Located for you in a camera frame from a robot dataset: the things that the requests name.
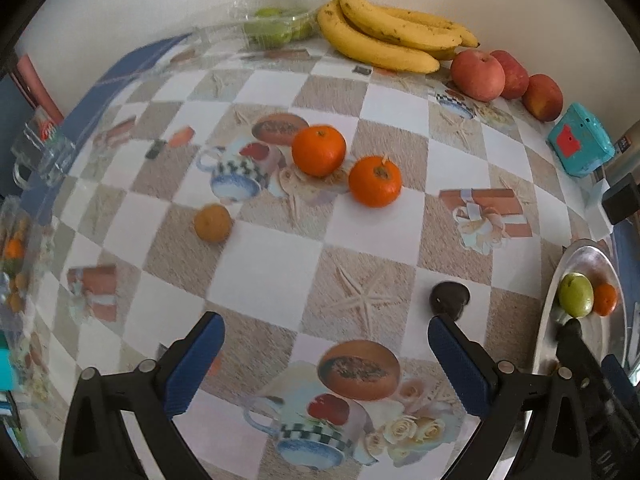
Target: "glass mug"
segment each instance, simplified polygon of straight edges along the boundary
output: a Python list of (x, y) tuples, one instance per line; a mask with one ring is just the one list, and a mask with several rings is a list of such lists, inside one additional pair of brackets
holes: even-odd
[(20, 175), (20, 167), (35, 171), (49, 187), (55, 186), (71, 167), (76, 146), (67, 139), (40, 107), (24, 125), (11, 147), (15, 155), (14, 181), (22, 189), (30, 185)]

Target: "white wall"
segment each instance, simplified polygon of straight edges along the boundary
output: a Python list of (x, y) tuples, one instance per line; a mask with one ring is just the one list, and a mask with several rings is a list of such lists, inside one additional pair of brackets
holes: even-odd
[[(18, 44), (63, 112), (137, 46), (206, 24), (231, 0), (48, 0)], [(581, 101), (617, 139), (637, 119), (640, 54), (602, 0), (373, 0), (430, 10), (467, 24), (487, 50), (510, 51)]]

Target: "blue gripper pad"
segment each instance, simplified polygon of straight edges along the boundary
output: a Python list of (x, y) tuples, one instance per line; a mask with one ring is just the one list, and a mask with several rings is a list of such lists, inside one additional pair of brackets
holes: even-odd
[(212, 316), (203, 328), (199, 325), (205, 321), (204, 317), (185, 339), (174, 343), (175, 345), (192, 341), (184, 357), (164, 383), (164, 412), (169, 418), (187, 411), (213, 359), (222, 348), (225, 323), (218, 314), (207, 312), (205, 316), (210, 314)]
[(613, 393), (623, 406), (628, 407), (638, 398), (631, 381), (620, 366), (615, 355), (609, 354), (602, 360), (602, 374), (609, 380)]
[(491, 388), (471, 357), (437, 316), (431, 318), (427, 336), (462, 405), (470, 415), (485, 418), (491, 407)]

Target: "stainless steel dish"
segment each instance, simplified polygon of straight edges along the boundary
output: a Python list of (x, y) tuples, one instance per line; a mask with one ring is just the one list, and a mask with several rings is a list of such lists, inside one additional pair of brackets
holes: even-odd
[(613, 354), (620, 364), (626, 358), (626, 311), (622, 287), (616, 271), (605, 254), (591, 240), (578, 240), (564, 252), (558, 268), (551, 279), (549, 292), (546, 295), (542, 320), (536, 340), (536, 351), (533, 357), (533, 373), (550, 374), (556, 367), (556, 333), (564, 325), (569, 316), (562, 310), (556, 300), (556, 290), (562, 278), (569, 272), (580, 272), (597, 286), (607, 282), (618, 292), (618, 305), (607, 317), (600, 317), (592, 312), (580, 320), (582, 339), (589, 347), (598, 362), (604, 356)]

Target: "bunch of bananas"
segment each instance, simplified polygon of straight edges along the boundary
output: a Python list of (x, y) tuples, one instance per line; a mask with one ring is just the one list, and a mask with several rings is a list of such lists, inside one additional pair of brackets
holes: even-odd
[(318, 11), (324, 37), (351, 59), (398, 72), (436, 72), (457, 46), (476, 47), (467, 28), (414, 10), (367, 0), (331, 0)]

